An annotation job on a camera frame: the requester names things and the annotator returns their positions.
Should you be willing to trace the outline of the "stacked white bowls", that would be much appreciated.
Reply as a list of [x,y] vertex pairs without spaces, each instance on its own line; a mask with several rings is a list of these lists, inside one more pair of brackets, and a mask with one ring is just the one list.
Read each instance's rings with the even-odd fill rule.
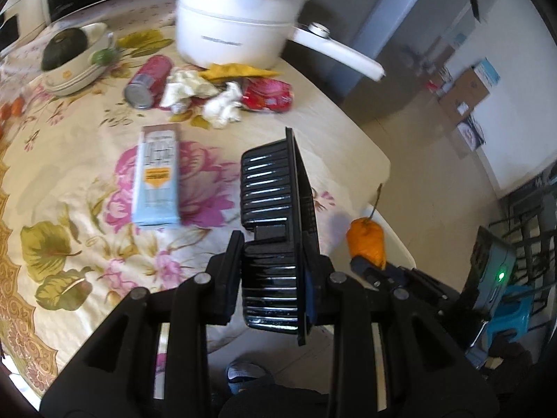
[[105,23],[92,23],[80,28],[86,35],[88,47],[61,66],[42,73],[42,86],[54,96],[77,93],[97,80],[107,69],[93,62],[96,54],[115,46],[113,32]]

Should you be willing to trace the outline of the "crumpled cream paper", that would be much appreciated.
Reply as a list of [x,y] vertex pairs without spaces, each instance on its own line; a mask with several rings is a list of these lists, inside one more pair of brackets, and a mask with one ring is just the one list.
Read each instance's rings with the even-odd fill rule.
[[186,112],[194,98],[208,99],[218,93],[218,89],[201,77],[198,70],[174,67],[166,78],[159,107],[178,115]]

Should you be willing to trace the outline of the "light blue milk carton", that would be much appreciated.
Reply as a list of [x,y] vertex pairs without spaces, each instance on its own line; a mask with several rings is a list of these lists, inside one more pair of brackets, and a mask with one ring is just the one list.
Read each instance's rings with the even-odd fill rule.
[[148,125],[140,132],[132,188],[131,221],[139,227],[180,224],[177,124]]

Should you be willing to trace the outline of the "white electric pot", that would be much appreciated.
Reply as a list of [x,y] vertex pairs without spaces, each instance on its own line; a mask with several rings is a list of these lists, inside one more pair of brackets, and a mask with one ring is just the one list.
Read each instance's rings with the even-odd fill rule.
[[176,0],[176,49],[185,61],[202,68],[240,63],[270,69],[293,41],[371,80],[382,80],[379,63],[333,40],[324,25],[300,25],[298,17],[308,1]]

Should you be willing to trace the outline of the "crumpled white tissue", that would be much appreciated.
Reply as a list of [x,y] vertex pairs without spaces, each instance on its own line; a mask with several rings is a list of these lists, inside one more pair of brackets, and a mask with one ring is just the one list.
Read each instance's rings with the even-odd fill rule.
[[240,122],[242,97],[240,85],[235,81],[228,82],[224,92],[205,103],[201,116],[213,129],[224,129],[231,123]]

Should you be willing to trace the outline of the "dark green avocado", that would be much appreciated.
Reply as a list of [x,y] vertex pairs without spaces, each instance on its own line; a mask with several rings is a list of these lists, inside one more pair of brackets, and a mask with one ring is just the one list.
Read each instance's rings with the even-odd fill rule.
[[41,70],[51,71],[74,59],[88,48],[86,33],[81,28],[67,28],[57,33],[44,48]]

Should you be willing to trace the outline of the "green lime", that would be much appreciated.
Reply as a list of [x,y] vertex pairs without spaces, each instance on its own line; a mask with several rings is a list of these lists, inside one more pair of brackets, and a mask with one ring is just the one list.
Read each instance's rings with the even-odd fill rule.
[[113,64],[114,61],[120,56],[120,51],[115,47],[108,47],[95,51],[90,56],[90,64],[100,67],[106,67]]

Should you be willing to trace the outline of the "orange peel with stem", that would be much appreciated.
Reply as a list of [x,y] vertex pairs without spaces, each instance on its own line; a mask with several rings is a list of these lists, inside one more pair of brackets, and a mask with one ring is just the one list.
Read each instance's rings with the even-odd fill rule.
[[362,257],[379,270],[384,270],[387,263],[384,231],[373,220],[381,194],[382,184],[379,184],[372,210],[368,215],[351,222],[346,232],[346,242],[351,258]]

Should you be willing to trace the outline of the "grey refrigerator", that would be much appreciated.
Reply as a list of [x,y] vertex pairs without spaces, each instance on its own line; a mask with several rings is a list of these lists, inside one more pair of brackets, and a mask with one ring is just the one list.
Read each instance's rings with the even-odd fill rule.
[[[300,13],[303,25],[320,23],[336,41],[375,60],[417,0],[311,0]],[[282,57],[334,102],[363,79],[361,73],[290,41]]]

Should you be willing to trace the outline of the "yellow wrapper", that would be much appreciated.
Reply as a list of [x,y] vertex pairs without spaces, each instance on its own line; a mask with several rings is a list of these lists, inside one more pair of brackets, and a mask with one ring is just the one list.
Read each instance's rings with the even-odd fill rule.
[[226,64],[211,64],[208,69],[201,71],[199,76],[208,80],[213,81],[223,81],[234,78],[246,78],[246,77],[277,77],[280,72],[275,70],[261,69],[253,67],[247,64],[241,63],[226,63]]

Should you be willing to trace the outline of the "black plastic tray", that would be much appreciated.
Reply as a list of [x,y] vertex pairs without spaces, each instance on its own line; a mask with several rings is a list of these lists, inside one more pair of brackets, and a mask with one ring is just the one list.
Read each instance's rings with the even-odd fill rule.
[[253,236],[241,267],[244,322],[304,345],[311,327],[304,239],[315,248],[319,242],[312,187],[290,127],[283,139],[242,155],[240,209]]

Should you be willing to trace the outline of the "crushed red soda can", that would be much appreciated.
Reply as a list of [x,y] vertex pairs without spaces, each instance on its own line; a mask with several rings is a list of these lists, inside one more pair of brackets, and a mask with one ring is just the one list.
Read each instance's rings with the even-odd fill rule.
[[241,103],[245,110],[283,113],[293,106],[293,88],[290,84],[267,77],[243,80]]

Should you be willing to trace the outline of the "cardboard boxes on floor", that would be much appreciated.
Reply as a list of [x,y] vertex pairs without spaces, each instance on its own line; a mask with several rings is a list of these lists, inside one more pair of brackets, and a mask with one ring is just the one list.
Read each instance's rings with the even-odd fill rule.
[[437,96],[438,104],[471,152],[485,144],[483,129],[475,119],[474,110],[490,96],[499,82],[499,73],[484,57],[458,77],[453,77],[444,67],[435,71],[426,83],[426,88]]

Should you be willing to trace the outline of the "floral tablecloth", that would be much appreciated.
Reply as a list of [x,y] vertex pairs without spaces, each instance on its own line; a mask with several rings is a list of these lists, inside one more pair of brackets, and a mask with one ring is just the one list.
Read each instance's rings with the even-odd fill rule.
[[[241,227],[240,161],[248,149],[293,130],[326,254],[389,177],[378,146],[287,63],[277,69],[293,87],[293,109],[246,112],[223,129],[199,108],[174,118],[131,107],[125,86],[148,60],[135,49],[71,96],[46,89],[41,55],[56,31],[103,22],[116,37],[153,41],[180,65],[174,19],[175,0],[113,0],[57,22],[1,60],[1,103],[16,107],[1,129],[1,343],[35,394],[133,288],[174,288],[226,248]],[[171,121],[180,130],[182,223],[138,229],[131,206],[140,133]]]

